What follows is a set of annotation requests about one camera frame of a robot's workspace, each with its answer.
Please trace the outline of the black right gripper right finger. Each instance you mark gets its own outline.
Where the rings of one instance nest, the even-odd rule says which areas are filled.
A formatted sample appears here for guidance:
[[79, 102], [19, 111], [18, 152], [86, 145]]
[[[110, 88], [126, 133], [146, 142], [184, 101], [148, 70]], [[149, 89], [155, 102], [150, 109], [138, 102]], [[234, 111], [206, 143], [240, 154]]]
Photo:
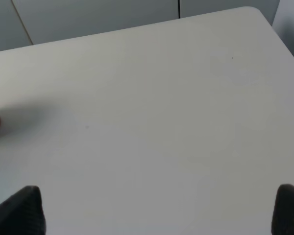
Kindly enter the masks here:
[[291, 184], [283, 184], [277, 190], [271, 233], [294, 235], [294, 186]]

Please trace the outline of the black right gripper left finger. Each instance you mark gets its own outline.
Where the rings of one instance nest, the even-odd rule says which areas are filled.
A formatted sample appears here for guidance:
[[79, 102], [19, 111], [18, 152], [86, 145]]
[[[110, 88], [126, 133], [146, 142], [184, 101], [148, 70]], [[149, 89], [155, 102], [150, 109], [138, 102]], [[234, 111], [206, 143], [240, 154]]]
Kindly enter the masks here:
[[0, 204], [0, 235], [45, 235], [46, 219], [38, 186], [26, 186]]

